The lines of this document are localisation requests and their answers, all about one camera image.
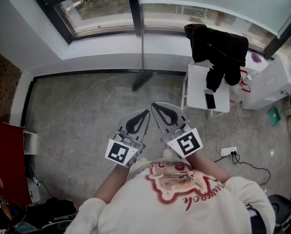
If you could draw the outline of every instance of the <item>wooden floor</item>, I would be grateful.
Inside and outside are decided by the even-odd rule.
[[[9,123],[15,90],[20,78],[20,69],[0,55],[0,121]]]

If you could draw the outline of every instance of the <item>window frame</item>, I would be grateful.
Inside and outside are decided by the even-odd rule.
[[[65,41],[70,44],[72,41],[85,39],[89,37],[100,37],[115,34],[136,34],[141,36],[141,32],[144,29],[144,33],[151,34],[168,34],[185,36],[184,28],[180,27],[168,27],[168,26],[144,26],[144,18],[142,13],[142,7],[140,0],[129,0],[131,14],[134,25],[132,26],[118,26],[95,29],[82,33],[76,33],[73,31],[68,19],[65,17],[61,10],[57,10],[55,7],[65,0],[36,0],[41,9],[44,11],[46,16],[49,18],[51,23],[55,26],[58,32],[62,35]],[[280,38],[275,36],[271,42],[264,48],[259,48],[254,45],[249,45],[249,50],[261,54],[265,59],[274,59],[276,56],[275,52],[288,40],[291,36],[291,22],[287,25],[286,29],[281,34]]]

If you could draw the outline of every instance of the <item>white table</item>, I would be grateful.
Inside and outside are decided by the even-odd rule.
[[[213,94],[216,108],[210,110],[207,108],[205,89],[208,89],[206,87],[208,71],[209,68],[189,64],[188,71],[183,80],[181,109],[184,112],[188,113],[192,110],[194,111],[194,109],[204,109],[208,110],[208,117],[215,117],[230,111],[229,85],[225,79],[222,79],[219,88]]]

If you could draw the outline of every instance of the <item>smartphone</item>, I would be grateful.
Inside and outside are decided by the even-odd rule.
[[[215,108],[213,90],[212,89],[206,89],[205,90],[205,97],[206,97],[207,108],[208,109]]]

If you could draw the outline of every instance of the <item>gray floor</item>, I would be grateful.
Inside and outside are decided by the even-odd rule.
[[[56,123],[67,112],[77,95],[97,81],[119,74],[89,74],[38,79],[29,101],[26,127],[41,128]],[[160,75],[175,90],[181,92],[182,76]],[[104,158],[108,139],[113,136],[121,118],[135,110],[149,109],[154,101],[180,105],[180,96],[168,88],[164,80],[154,77],[138,92],[131,90],[136,75],[114,78],[99,83],[81,95],[67,117],[58,125],[38,131],[38,154],[34,166],[38,180],[42,180],[53,196],[71,199],[77,205],[92,197],[114,167]],[[251,117],[250,126],[239,127],[222,143],[222,147],[237,146],[241,161],[268,168],[272,174],[266,186],[268,195],[291,196],[291,135],[286,118],[272,128],[267,107],[258,111],[242,110],[239,116]],[[235,107],[230,113],[207,120],[205,111],[187,114],[197,127],[203,141],[203,152],[212,160],[220,158],[217,143],[237,123]],[[154,118],[144,138],[143,152],[149,159],[159,158],[164,148],[161,132]],[[234,165],[229,157],[219,164],[234,176],[263,183],[268,172],[246,164]],[[44,201],[47,191],[40,187]]]

